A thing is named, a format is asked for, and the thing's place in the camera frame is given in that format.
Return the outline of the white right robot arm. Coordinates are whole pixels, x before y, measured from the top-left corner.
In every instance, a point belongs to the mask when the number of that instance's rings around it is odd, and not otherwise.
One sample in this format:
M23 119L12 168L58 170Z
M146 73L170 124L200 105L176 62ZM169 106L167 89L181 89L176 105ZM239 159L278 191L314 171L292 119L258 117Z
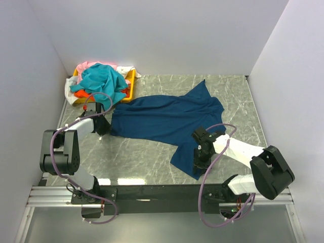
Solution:
M223 132L209 133L202 127L196 129L192 137L198 144L194 149L194 172L198 169L206 172L215 154L227 156L251 169L251 174L233 175L222 184L222 196L228 202L247 193L260 193L273 200L295 180L294 173L275 146L254 146Z

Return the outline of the dark blue t-shirt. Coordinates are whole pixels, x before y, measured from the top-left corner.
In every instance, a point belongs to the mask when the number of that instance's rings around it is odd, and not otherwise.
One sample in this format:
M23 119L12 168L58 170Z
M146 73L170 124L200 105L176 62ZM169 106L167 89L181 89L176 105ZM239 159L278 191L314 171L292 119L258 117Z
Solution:
M191 135L199 127L210 126L214 126L212 131L225 132L223 111L221 102L210 95L205 81L201 81L183 96L153 95L118 104L112 114L110 133L176 146L170 163L197 180L203 171L193 169L198 144Z

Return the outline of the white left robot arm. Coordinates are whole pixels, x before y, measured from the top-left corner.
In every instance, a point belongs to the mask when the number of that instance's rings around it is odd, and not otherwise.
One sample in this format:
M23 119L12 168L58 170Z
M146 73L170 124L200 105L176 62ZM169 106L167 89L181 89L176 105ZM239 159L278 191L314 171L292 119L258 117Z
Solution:
M98 179L80 165L79 141L90 133L99 136L110 132L111 125L104 115L101 103L95 103L95 110L87 110L71 124L57 130L43 133L39 166L42 172L66 179L74 193L94 204L100 200Z

